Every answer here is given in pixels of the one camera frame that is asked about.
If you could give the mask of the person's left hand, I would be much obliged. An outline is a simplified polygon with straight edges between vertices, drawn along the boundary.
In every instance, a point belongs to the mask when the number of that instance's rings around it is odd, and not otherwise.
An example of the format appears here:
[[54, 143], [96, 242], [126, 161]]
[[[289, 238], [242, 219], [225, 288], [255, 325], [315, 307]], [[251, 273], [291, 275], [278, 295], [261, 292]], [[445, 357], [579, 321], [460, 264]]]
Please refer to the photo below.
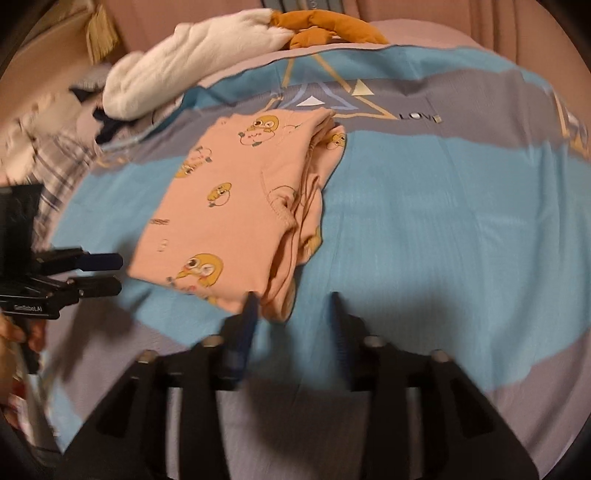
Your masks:
[[18, 327], [12, 319], [1, 314], [1, 405], [7, 405], [12, 393], [13, 377], [16, 375], [21, 345], [26, 344], [33, 352], [40, 353], [46, 344], [44, 319], [28, 320], [28, 332]]

